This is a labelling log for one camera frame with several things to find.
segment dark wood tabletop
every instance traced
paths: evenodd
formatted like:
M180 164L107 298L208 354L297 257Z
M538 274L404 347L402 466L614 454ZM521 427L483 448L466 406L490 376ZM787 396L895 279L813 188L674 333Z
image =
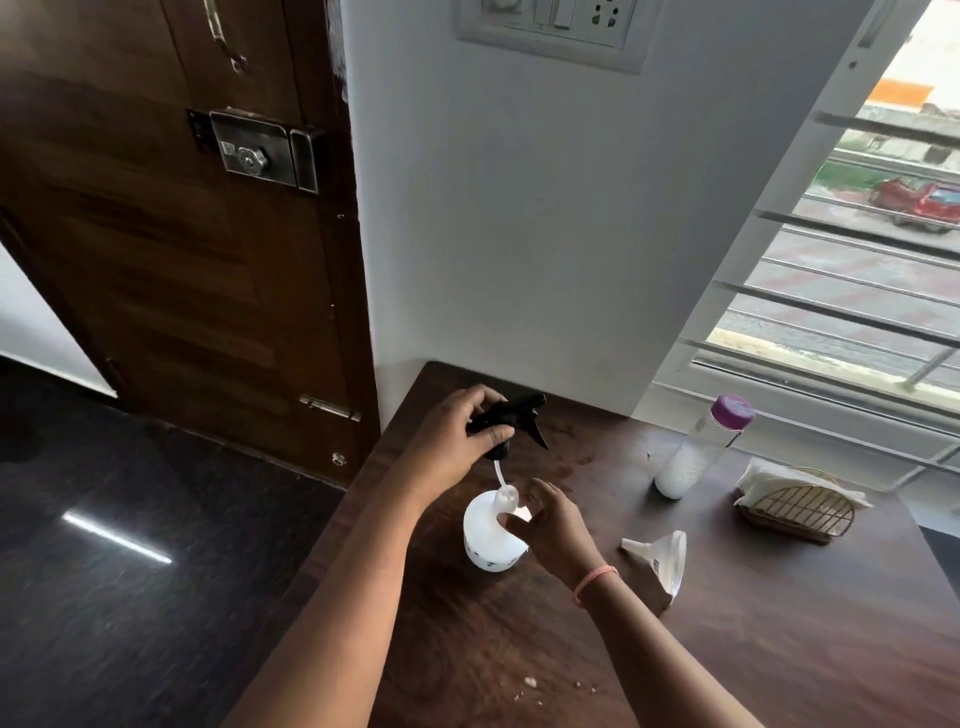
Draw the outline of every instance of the dark wood tabletop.
M424 367L301 569L301 599L424 413L478 381L508 397L520 392L444 364ZM649 586L644 570L616 550L620 538L686 531L684 582L663 623L768 728L960 725L960 604L896 497L870 493L875 508L858 512L843 538L816 546L734 513L741 453L725 454L673 502L650 481L680 435L557 397L539 424L550 450L518 435L503 461L507 479L535 475L563 487L639 590ZM530 554L499 574L468 560L464 509L494 488L492 464L481 460L421 520L371 726L636 725L596 630L559 582Z

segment black spray nozzle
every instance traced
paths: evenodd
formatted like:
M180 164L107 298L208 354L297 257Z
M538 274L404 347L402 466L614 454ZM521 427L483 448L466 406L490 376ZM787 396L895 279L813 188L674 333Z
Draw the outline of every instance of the black spray nozzle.
M510 425L514 429L523 430L534 439L540 447L550 449L537 429L536 407L546 404L546 395L535 394L521 397L518 400L499 401L492 404L490 409L482 415L477 415L467 423L467 432L479 432L494 425ZM510 453L510 441L493 447L484 457L490 460L503 460Z

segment purple bottle cap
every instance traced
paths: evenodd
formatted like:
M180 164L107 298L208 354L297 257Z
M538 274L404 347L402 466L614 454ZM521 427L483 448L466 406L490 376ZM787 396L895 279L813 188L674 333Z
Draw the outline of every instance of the purple bottle cap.
M722 395L710 408L710 415L726 429L745 429L754 420L756 410L738 395Z

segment pink hair tie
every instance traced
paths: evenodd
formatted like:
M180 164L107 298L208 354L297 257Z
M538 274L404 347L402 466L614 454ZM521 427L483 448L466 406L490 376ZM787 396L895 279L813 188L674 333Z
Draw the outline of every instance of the pink hair tie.
M596 569L591 571L589 574L587 574L583 579L581 579L580 583L577 584L577 588L573 590L573 603L576 604L578 607L583 607L584 605L580 603L580 592L582 592L587 587L587 585L591 581L593 581L593 579L595 579L597 576L603 576L605 573L610 573L611 571L615 573L617 576L620 575L620 572L616 570L616 567L612 567L610 566L610 564L606 564L602 567L597 567Z

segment white funnel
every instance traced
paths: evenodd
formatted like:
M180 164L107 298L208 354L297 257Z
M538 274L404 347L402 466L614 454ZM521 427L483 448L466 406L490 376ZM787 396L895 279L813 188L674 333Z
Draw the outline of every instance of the white funnel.
M663 590L670 595L673 603L680 582L684 578L684 564L686 563L686 533L674 531L652 544L642 544L639 541L621 539L620 548L627 553L638 556L650 565L660 580Z

